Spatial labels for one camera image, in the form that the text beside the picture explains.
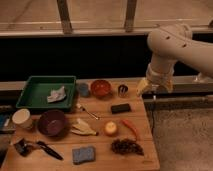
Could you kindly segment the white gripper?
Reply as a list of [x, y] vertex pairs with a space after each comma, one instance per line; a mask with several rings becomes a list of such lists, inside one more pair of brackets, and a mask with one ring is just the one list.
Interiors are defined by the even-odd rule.
[[[164, 87], [168, 93], [173, 92], [173, 77], [174, 69], [171, 68], [168, 72], [162, 73], [160, 71], [154, 71], [151, 65], [148, 65], [146, 71], [146, 78], [155, 85], [159, 85]], [[141, 96], [144, 92], [146, 92], [149, 88], [149, 81], [146, 78], [142, 78], [139, 82], [136, 93], [138, 96]]]

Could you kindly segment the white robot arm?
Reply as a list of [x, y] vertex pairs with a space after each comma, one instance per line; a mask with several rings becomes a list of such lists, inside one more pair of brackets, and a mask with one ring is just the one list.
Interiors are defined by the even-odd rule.
[[152, 51], [146, 76], [141, 79], [136, 94], [164, 87], [173, 91], [172, 77], [177, 61], [199, 71], [198, 77], [213, 78], [213, 43], [195, 41], [187, 24], [159, 27], [148, 34], [147, 44]]

